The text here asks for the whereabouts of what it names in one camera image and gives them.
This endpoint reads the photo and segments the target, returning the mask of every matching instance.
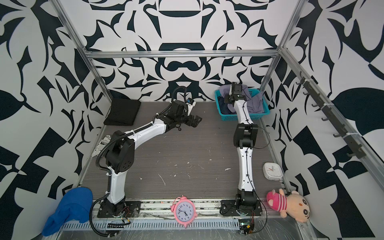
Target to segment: pink alarm clock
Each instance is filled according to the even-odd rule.
[[[175,215],[176,221],[187,228],[187,225],[197,217],[195,205],[183,195],[182,197],[176,198],[175,201],[177,199],[180,199],[180,201],[172,204],[170,211]]]

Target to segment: clock face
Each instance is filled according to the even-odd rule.
[[[267,174],[272,176],[272,177],[281,177],[282,176],[282,172],[280,170],[280,167],[278,167],[275,164],[265,164],[265,170],[266,170]]]
[[[189,202],[181,202],[177,205],[176,217],[182,222],[191,220],[195,214],[192,204]]]

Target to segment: black fabric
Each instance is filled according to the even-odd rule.
[[[233,112],[228,109],[228,104],[224,102],[224,98],[222,96],[218,96],[217,100],[222,114],[233,114]]]
[[[139,111],[139,100],[113,98],[111,111],[105,119],[105,125],[132,126]]]

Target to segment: black mounting plate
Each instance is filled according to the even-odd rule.
[[[225,217],[241,216],[236,211],[236,200],[221,200],[221,209],[222,212],[225,212],[223,214]],[[238,211],[247,214],[246,216],[251,216],[252,210],[255,213],[255,216],[261,216],[263,210],[259,200],[257,200],[255,207],[240,206]]]
[[[125,201],[125,205],[126,206],[129,206],[128,209],[129,209],[129,213],[124,215],[124,217],[132,217],[132,215],[136,212],[140,212],[140,206],[141,206],[141,202],[140,201]],[[108,217],[113,217],[111,216],[109,213],[107,213],[107,210],[106,208],[102,208],[101,210],[99,210],[99,212],[97,213],[97,217],[98,218],[108,218]]]

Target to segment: scratch on table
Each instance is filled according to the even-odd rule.
[[[161,180],[163,180],[163,178],[160,176],[160,174],[158,174],[159,175],[159,177],[161,178]],[[164,180],[163,180],[163,183],[164,183],[164,186],[166,185],[166,183],[164,182]]]

